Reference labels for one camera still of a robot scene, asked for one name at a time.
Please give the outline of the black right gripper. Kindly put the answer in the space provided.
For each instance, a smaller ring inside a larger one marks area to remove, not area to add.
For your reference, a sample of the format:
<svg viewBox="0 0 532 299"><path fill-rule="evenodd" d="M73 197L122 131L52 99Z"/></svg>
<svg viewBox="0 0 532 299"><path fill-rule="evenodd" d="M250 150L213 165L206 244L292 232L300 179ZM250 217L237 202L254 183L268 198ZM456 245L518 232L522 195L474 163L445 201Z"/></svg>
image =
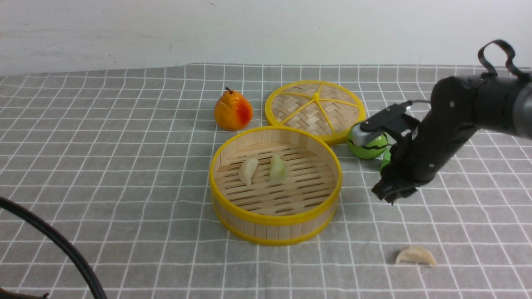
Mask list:
<svg viewBox="0 0 532 299"><path fill-rule="evenodd" d="M418 125L405 136L403 132L403 129L387 130L395 140L391 160L382 168L381 179L371 189L378 199L391 205L416 193L416 187L431 182L441 169L440 125Z"/></svg>

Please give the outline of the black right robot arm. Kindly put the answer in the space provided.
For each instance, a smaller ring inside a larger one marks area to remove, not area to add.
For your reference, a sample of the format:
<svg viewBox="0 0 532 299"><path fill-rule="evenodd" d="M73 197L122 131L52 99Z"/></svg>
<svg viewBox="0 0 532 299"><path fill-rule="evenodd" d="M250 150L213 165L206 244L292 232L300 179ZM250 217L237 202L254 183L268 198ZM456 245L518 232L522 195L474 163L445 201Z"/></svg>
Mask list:
<svg viewBox="0 0 532 299"><path fill-rule="evenodd" d="M532 136L531 81L449 76L434 85L431 110L422 120L406 113L410 104L393 104L362 125L396 140L391 160L372 188L391 204L429 184L478 130L528 140Z"/></svg>

